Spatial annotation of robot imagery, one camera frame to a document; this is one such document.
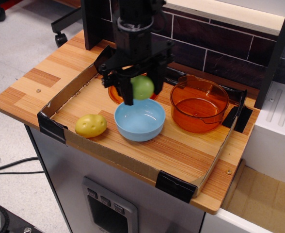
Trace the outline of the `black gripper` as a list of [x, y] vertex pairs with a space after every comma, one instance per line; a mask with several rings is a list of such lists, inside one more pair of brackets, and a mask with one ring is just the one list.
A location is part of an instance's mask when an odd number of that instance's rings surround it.
[[133, 105], [131, 78], [143, 73], [152, 80], [154, 94], [162, 91], [166, 67], [174, 60], [172, 40], [153, 41], [150, 32], [116, 34], [116, 47], [106, 46], [97, 58], [105, 88], [115, 86], [125, 105]]

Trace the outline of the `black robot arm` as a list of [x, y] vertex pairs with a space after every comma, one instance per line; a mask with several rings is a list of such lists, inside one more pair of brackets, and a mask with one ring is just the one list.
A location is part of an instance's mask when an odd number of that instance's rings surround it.
[[163, 0], [121, 0], [112, 15], [116, 47], [106, 46], [95, 61], [105, 88], [114, 86], [124, 104], [133, 105], [130, 80], [147, 74], [154, 84], [154, 94], [162, 91], [166, 67], [173, 62], [171, 40], [153, 42], [154, 16], [163, 14]]

